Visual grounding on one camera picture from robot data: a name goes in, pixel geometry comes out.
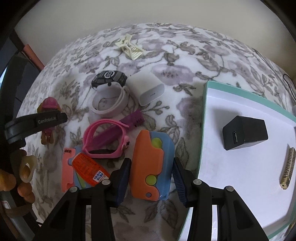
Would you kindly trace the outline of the operator hand with ring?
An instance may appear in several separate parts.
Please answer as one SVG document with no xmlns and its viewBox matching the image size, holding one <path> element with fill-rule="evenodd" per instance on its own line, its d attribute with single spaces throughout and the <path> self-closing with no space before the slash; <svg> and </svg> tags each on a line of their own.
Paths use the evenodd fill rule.
<svg viewBox="0 0 296 241">
<path fill-rule="evenodd" d="M 10 158 L 5 155 L 1 155 L 1 167 L 7 167 L 8 164 L 13 161 L 21 161 L 22 157 L 27 156 L 25 150 L 17 150 L 10 155 Z M 17 186 L 17 193 L 26 204 L 32 205 L 35 202 L 35 195 L 32 191 L 32 185 L 30 183 L 20 182 L 18 183 L 15 175 L 7 170 L 1 169 L 1 191 L 11 191 Z"/>
</svg>

